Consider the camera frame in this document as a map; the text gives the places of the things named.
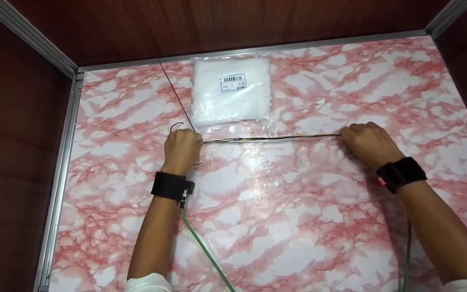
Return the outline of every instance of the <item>pink marble surface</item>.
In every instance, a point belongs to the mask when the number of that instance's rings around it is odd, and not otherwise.
[[[467,110],[428,36],[271,52],[274,120],[199,129],[206,138],[385,127],[467,225]],[[164,64],[189,109],[193,67]],[[50,291],[122,290],[163,163],[186,122],[160,65],[86,74]],[[393,291],[406,219],[335,138],[204,146],[187,217],[239,291]],[[413,290],[438,290],[413,243]],[[176,291],[226,286],[181,222]]]

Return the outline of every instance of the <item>aluminum frame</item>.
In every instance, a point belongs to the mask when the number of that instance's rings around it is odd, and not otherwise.
[[[0,0],[0,22],[70,79],[75,78],[78,66],[6,0]]]
[[[145,59],[138,61],[130,62],[119,62],[119,63],[110,63],[103,65],[93,65],[93,66],[83,66],[78,68],[78,72],[89,72],[97,70],[106,70],[106,69],[115,69],[122,67],[130,66],[140,66],[140,65],[151,65],[157,63],[168,63],[168,62],[178,62],[191,60],[192,58],[217,58],[217,57],[228,57],[228,56],[238,56],[246,54],[259,54],[263,52],[274,52],[282,50],[293,50],[293,49],[304,49],[311,47],[320,47],[320,46],[330,46],[330,45],[341,45],[341,44],[353,44],[361,43],[364,41],[382,41],[384,39],[400,39],[403,37],[419,37],[421,35],[427,35],[425,30],[413,30],[413,31],[404,31],[404,32],[394,32],[394,33],[382,33],[382,34],[373,34],[373,35],[363,35],[355,37],[344,37],[341,39],[326,39],[324,41],[306,41],[303,43],[293,43],[287,45],[276,45],[276,46],[263,46],[256,48],[248,49],[239,49],[239,50],[226,50],[220,52],[207,52],[203,54],[192,54],[192,55],[181,55],[175,57],[164,57],[164,58],[154,58],[154,59]]]
[[[57,232],[59,231],[59,221],[61,218],[61,207],[64,198],[64,189],[67,181],[68,166],[73,145],[73,136],[77,122],[77,113],[80,105],[80,94],[84,74],[78,74],[72,81],[70,99],[67,105],[66,117],[61,136],[61,145],[57,155],[57,164],[53,186],[51,190],[50,206],[46,217],[46,224],[43,235],[43,244],[39,254],[39,263],[35,275],[34,291],[48,291],[50,285],[50,275],[54,260],[55,243]]]
[[[451,0],[424,30],[436,40],[465,11],[467,11],[467,0]]]

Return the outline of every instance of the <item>wire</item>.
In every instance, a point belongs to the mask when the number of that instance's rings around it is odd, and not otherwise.
[[[158,59],[158,62],[160,64],[160,66],[161,66],[161,70],[163,70],[163,74],[165,74],[165,77],[167,78],[167,81],[169,81],[170,87],[172,88],[172,91],[174,91],[174,94],[176,95],[176,98],[178,99],[178,102],[180,102],[181,109],[183,110],[183,113],[185,114],[185,117],[187,117],[187,120],[189,121],[189,124],[191,125],[192,131],[195,132],[196,129],[194,128],[194,125],[191,122],[191,118],[189,118],[189,115],[187,114],[187,111],[185,111],[185,108],[183,107],[183,103],[181,102],[180,97],[178,96],[178,93],[176,92],[176,89],[174,89],[174,85],[172,85],[172,82],[170,81],[169,76],[167,75],[167,72],[165,71],[165,68],[161,64],[161,60]]]
[[[408,235],[406,239],[406,258],[405,265],[403,267],[403,284],[400,288],[400,291],[408,291],[408,274],[410,273],[410,254],[412,250],[412,223],[408,220]]]
[[[185,222],[185,225],[187,225],[187,228],[189,228],[189,230],[191,231],[192,235],[194,236],[194,238],[196,239],[196,241],[198,242],[198,244],[201,246],[201,248],[203,249],[204,253],[206,254],[206,256],[208,257],[208,259],[211,261],[211,263],[214,265],[215,269],[217,270],[217,272],[219,273],[219,275],[221,276],[221,278],[223,279],[223,281],[225,281],[226,283],[226,286],[228,286],[228,289],[230,289],[231,292],[235,292],[235,289],[232,287],[232,285],[230,284],[230,282],[228,281],[228,279],[226,278],[225,274],[223,273],[223,271],[221,270],[221,268],[219,268],[219,265],[217,265],[217,263],[214,261],[214,258],[210,255],[210,253],[208,252],[208,250],[206,249],[206,247],[204,247],[204,244],[201,242],[201,240],[199,239],[198,235],[195,233],[194,229],[192,229],[191,225],[189,224],[189,221],[187,221],[187,217],[185,216],[185,211],[183,208],[180,209],[180,212],[181,212],[181,218],[183,218],[183,222]]]
[[[228,143],[228,142],[265,142],[265,141],[279,141],[287,139],[299,138],[321,138],[321,137],[338,137],[340,134],[317,134],[317,135],[283,135],[278,137],[248,137],[248,138],[227,138],[203,141],[203,144],[210,143]]]

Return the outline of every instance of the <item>clear plastic bag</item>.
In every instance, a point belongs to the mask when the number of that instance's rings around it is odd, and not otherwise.
[[[267,58],[198,59],[194,63],[192,124],[268,120],[270,85]]]

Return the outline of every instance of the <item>white label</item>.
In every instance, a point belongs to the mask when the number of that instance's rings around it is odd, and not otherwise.
[[[231,91],[246,88],[244,74],[221,76],[221,91]]]

